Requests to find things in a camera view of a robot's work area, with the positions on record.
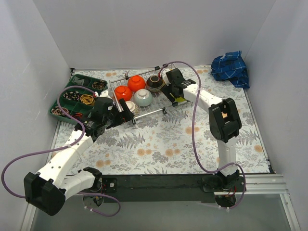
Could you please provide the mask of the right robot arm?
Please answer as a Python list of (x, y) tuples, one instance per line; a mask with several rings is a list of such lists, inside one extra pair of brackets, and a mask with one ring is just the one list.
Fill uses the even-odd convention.
[(232, 98), (222, 99), (216, 97), (202, 88), (202, 81), (185, 79), (178, 68), (169, 71), (161, 68), (159, 78), (165, 85), (161, 91), (171, 102), (176, 98), (183, 98), (194, 103), (192, 120), (196, 118), (198, 107), (203, 109), (209, 118), (209, 128), (218, 145), (219, 165), (216, 170), (205, 169), (198, 157), (195, 132), (192, 132), (192, 148), (199, 167), (206, 173), (212, 174), (218, 179), (218, 187), (223, 191), (231, 190), (239, 179), (242, 170), (236, 162), (237, 136), (242, 127), (236, 103)]

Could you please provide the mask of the lime green bowl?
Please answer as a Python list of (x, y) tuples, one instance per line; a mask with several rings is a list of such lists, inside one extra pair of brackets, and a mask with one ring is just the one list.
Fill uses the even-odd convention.
[(184, 98), (182, 98), (182, 97), (176, 98), (175, 101), (176, 101), (178, 104), (182, 104), (182, 103), (186, 103), (186, 102), (187, 102), (187, 101), (186, 101)]

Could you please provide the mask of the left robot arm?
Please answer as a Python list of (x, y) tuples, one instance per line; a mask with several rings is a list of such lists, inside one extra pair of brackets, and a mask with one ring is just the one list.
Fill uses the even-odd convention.
[(67, 177), (69, 170), (81, 155), (90, 148), (106, 129), (131, 121), (134, 114), (124, 99), (120, 99), (119, 111), (109, 97), (99, 97), (94, 107), (75, 126), (65, 146), (49, 163), (36, 173), (29, 172), (24, 178), (26, 201), (50, 216), (57, 214), (65, 201), (75, 194), (102, 197), (105, 183), (102, 173), (86, 167)]

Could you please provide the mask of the light green striped bowl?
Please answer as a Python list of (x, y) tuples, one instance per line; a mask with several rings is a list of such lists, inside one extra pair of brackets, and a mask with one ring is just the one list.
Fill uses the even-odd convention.
[(134, 102), (141, 107), (149, 106), (153, 101), (152, 94), (147, 89), (140, 89), (134, 94)]

